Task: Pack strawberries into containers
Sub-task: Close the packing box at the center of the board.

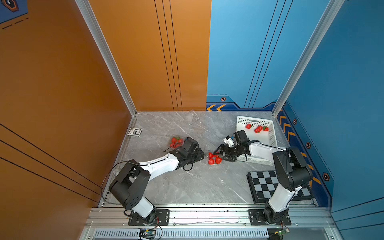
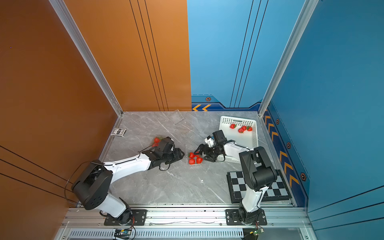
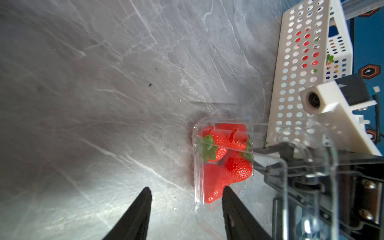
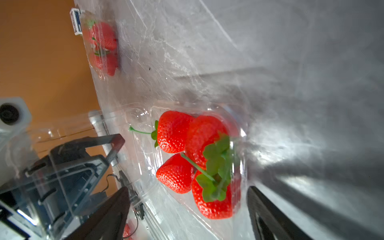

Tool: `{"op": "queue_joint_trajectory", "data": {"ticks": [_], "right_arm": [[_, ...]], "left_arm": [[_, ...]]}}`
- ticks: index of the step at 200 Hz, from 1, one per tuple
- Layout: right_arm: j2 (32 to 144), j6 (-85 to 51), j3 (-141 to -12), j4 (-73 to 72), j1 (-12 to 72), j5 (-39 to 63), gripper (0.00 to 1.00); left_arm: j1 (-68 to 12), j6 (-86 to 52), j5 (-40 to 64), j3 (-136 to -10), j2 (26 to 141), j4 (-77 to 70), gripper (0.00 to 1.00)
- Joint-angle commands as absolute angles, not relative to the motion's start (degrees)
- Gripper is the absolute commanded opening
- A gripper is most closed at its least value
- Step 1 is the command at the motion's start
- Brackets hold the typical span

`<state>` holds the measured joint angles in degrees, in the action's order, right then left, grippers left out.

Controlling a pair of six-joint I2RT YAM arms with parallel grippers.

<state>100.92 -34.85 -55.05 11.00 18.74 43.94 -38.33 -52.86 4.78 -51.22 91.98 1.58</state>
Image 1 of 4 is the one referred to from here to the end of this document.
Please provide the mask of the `clear plastic clamshell container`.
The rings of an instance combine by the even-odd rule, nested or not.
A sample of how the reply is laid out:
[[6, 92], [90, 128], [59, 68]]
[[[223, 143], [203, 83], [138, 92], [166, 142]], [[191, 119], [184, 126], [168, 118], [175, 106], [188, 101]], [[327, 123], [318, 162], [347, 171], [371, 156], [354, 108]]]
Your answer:
[[[183, 139], [184, 142], [185, 142], [185, 139], [182, 138], [182, 137], [174, 136], [173, 138], [176, 138], [177, 140], [178, 140], [178, 139]], [[179, 144], [178, 142], [176, 142], [175, 144], [176, 144], [176, 145], [175, 145], [175, 148], [171, 148], [171, 147], [170, 147], [170, 148], [171, 148], [171, 149], [176, 149], [176, 148], [178, 148], [178, 147], [181, 147], [184, 143], [183, 143], [183, 144]]]

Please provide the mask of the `white perforated plastic basket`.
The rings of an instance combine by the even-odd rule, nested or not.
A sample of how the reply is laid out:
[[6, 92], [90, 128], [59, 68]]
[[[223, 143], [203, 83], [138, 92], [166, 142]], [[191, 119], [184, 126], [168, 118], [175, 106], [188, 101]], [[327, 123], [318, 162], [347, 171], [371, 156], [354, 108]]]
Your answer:
[[[246, 125], [251, 124], [251, 129], [246, 129]], [[269, 130], [267, 132], [262, 131], [261, 133], [255, 133], [254, 129], [258, 126], [267, 126]], [[278, 147], [274, 123], [272, 120], [260, 119], [260, 118], [251, 118], [245, 116], [237, 116], [237, 125], [236, 131], [244, 130], [248, 138], [252, 140], [258, 140], [262, 144]], [[258, 163], [267, 166], [273, 166], [273, 157], [272, 153], [267, 154], [267, 150], [262, 150], [262, 153], [251, 154], [251, 155], [241, 155], [237, 157], [237, 161], [248, 161], [252, 163]]]

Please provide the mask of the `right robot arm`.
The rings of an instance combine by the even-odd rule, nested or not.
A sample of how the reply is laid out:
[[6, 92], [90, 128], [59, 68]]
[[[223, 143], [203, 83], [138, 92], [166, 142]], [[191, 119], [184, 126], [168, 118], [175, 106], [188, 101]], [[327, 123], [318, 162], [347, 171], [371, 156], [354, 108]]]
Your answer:
[[282, 224], [288, 220], [289, 203], [304, 185], [313, 179], [312, 171], [296, 147], [279, 148], [250, 140], [244, 130], [234, 133], [235, 140], [227, 136], [213, 152], [234, 163], [237, 157], [256, 156], [274, 163], [278, 185], [262, 212], [251, 211], [250, 218], [259, 225]]

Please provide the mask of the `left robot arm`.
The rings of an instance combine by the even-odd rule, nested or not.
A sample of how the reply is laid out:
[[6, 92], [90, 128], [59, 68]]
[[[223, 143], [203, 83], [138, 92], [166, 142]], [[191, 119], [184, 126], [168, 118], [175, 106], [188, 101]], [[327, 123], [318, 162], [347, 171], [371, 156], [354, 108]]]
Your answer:
[[203, 160], [204, 152], [194, 139], [184, 143], [163, 157], [147, 162], [128, 161], [109, 186], [110, 193], [127, 211], [134, 211], [146, 224], [156, 219], [156, 207], [145, 196], [148, 183], [168, 172], [193, 165]]

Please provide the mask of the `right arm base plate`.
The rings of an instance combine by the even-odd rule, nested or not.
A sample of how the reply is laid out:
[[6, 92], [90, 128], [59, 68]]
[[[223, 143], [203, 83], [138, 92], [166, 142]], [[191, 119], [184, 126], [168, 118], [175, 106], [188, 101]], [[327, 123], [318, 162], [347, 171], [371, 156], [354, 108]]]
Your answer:
[[289, 209], [280, 213], [275, 213], [269, 209], [250, 209], [248, 210], [252, 226], [290, 226], [291, 218], [288, 214]]

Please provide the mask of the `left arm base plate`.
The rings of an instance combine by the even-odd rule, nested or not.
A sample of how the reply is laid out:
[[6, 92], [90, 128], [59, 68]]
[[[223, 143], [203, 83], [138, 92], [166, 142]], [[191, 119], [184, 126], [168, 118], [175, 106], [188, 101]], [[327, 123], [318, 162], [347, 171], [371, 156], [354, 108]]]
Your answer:
[[155, 209], [146, 218], [141, 217], [138, 213], [131, 211], [129, 216], [129, 226], [168, 226], [170, 220], [170, 210]]

